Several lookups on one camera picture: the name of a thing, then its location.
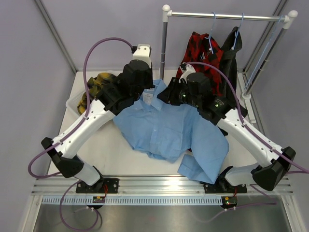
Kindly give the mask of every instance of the shirt collar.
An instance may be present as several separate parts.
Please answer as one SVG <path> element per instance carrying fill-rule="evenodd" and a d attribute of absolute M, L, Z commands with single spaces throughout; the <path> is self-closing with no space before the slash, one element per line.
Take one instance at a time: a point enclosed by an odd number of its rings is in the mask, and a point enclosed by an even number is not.
<path fill-rule="evenodd" d="M 166 85 L 164 84 L 162 80 L 154 80 L 154 85 L 155 85 L 154 97 L 151 100 L 150 105 L 160 111 L 162 109 L 163 102 L 160 99 L 158 99 L 157 96 L 159 93 L 161 93 L 166 88 Z M 141 109 L 143 109 L 144 111 L 150 110 L 149 105 L 143 102 L 142 97 L 141 99 L 139 99 L 138 101 L 134 103 L 134 108 L 136 110 L 141 110 Z"/>

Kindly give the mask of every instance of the yellow patterned cloth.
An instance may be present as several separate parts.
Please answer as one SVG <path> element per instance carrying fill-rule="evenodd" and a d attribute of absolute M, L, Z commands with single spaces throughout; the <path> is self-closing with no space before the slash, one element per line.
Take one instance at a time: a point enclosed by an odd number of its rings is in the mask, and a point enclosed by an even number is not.
<path fill-rule="evenodd" d="M 108 73 L 108 72 L 101 72 L 98 74 L 97 77 L 91 77 L 88 82 L 89 94 L 90 94 L 90 103 L 94 98 L 96 98 L 97 93 L 104 87 L 104 85 L 109 84 L 116 76 Z M 87 108 L 87 96 L 86 92 L 83 94 L 82 99 L 77 105 L 77 110 L 80 114 L 83 114 Z"/>

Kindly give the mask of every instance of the clothing rack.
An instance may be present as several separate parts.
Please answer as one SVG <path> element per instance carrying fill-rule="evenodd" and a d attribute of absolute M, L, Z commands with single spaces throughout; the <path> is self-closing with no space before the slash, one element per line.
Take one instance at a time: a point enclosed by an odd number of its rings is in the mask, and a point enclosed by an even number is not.
<path fill-rule="evenodd" d="M 249 20 L 249 21 L 266 21 L 266 22 L 282 22 L 283 26 L 278 34 L 275 42 L 271 46 L 268 54 L 266 55 L 263 63 L 261 64 L 258 72 L 254 76 L 250 86 L 242 94 L 243 98 L 250 99 L 251 98 L 251 91 L 252 87 L 256 83 L 256 80 L 261 76 L 261 72 L 265 69 L 265 65 L 269 62 L 269 57 L 271 53 L 273 52 L 275 46 L 278 44 L 278 41 L 282 38 L 282 36 L 285 34 L 287 29 L 291 26 L 294 19 L 297 17 L 298 12 L 297 11 L 290 11 L 288 15 L 285 15 L 283 17 L 280 16 L 250 16 L 250 15 L 240 15 L 240 14 L 214 14 L 214 13 L 187 13 L 187 12 L 173 12 L 170 9 L 169 5 L 164 5 L 163 8 L 163 31 L 162 31 L 162 47 L 161 47 L 161 64 L 160 64 L 160 79 L 164 78 L 164 68 L 165 68 L 165 52 L 166 52 L 166 39 L 167 39 L 167 31 L 168 31 L 168 21 L 169 17 L 194 17 L 194 18 L 214 18 L 216 16 L 216 19 L 236 19 L 236 20 Z"/>

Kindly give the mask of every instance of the blue hanger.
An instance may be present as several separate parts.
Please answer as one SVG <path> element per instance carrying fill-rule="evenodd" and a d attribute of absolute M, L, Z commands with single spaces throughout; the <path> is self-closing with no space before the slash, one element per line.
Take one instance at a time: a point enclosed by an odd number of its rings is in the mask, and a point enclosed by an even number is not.
<path fill-rule="evenodd" d="M 240 25 L 239 25 L 238 30 L 237 30 L 237 32 L 236 32 L 236 35 L 235 35 L 235 40 L 234 40 L 234 45 L 232 46 L 231 50 L 234 50 L 234 48 L 235 48 L 235 45 L 236 45 L 236 39 L 237 39 L 237 36 L 238 36 L 238 34 L 239 34 L 239 30 L 240 30 L 241 24 L 242 24 L 242 22 L 243 22 L 243 18 L 244 18 L 244 16 L 245 16 L 245 14 L 244 14 L 244 13 L 242 13 L 241 22 L 240 22 Z"/>
<path fill-rule="evenodd" d="M 211 53 L 213 53 L 213 49 L 212 49 L 212 45 L 211 45 L 211 34 L 212 34 L 212 30 L 214 28 L 214 24 L 216 22 L 216 13 L 215 12 L 212 12 L 212 13 L 214 15 L 214 20 L 213 20 L 213 24 L 212 24 L 212 27 L 211 27 L 211 31 L 209 32 L 209 36 L 205 37 L 209 41 L 209 46 L 211 47 Z"/>

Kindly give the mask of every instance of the white basket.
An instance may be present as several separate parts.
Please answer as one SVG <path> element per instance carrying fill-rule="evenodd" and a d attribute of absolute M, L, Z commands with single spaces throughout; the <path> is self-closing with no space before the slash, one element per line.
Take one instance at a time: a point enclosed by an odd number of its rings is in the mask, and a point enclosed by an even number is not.
<path fill-rule="evenodd" d="M 118 74 L 114 71 L 108 70 L 105 71 L 103 73 L 111 73 L 114 74 L 115 76 L 117 76 Z M 72 115 L 78 119 L 80 114 L 77 111 L 77 105 L 80 102 L 80 100 L 82 99 L 83 94 L 85 93 L 85 88 L 81 89 L 80 91 L 77 92 L 77 94 L 74 94 L 71 98 L 69 98 L 66 101 L 66 107 L 67 109 L 72 113 Z"/>

